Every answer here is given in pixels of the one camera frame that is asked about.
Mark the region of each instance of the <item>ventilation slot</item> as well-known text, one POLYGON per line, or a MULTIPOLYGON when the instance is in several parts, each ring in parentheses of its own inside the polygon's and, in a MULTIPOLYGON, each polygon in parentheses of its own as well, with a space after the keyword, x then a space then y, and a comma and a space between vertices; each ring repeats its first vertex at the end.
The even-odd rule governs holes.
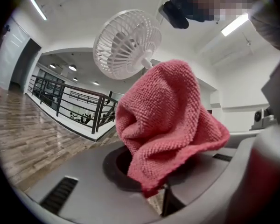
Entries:
POLYGON ((227 156, 227 155, 223 155, 223 154, 215 154, 213 156, 213 158, 223 160, 223 161, 226 161, 226 162, 230 162, 231 159, 232 159, 231 156, 227 156))
POLYGON ((77 183, 78 180, 76 179, 69 177, 63 178, 42 200, 41 206, 49 212, 58 214, 77 183))

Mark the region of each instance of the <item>round ceiling lamp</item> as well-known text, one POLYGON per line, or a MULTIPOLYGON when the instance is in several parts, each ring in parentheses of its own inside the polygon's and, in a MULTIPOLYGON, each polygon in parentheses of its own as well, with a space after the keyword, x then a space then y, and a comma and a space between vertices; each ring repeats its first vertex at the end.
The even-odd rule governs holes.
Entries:
POLYGON ((70 65, 69 68, 73 71, 76 71, 77 70, 77 67, 75 65, 70 65))

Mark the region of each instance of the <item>wooden floor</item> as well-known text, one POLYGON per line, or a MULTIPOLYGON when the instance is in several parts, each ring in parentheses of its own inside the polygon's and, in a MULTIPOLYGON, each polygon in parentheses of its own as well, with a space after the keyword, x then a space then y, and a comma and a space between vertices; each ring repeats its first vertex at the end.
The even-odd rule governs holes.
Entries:
POLYGON ((85 139, 56 123, 18 91, 0 98, 2 167, 10 182, 24 192, 77 153, 118 140, 115 128, 100 142, 85 139))

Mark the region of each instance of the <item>red object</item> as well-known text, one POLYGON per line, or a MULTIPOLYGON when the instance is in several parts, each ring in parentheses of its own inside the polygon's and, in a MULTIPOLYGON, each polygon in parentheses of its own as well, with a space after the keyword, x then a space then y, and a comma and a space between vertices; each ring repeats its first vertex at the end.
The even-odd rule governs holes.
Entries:
POLYGON ((146 197, 192 155, 224 146, 228 130, 200 102, 190 66, 163 62, 141 77, 116 110, 116 129, 133 159, 128 176, 146 197))

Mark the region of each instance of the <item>white device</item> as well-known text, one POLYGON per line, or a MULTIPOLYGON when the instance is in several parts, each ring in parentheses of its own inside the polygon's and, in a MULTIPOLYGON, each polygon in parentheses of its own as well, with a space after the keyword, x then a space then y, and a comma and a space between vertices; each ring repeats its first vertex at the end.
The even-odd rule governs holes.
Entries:
POLYGON ((102 27, 93 47, 93 58, 109 78, 127 79, 150 62, 161 44, 159 22, 141 10, 122 11, 102 27))

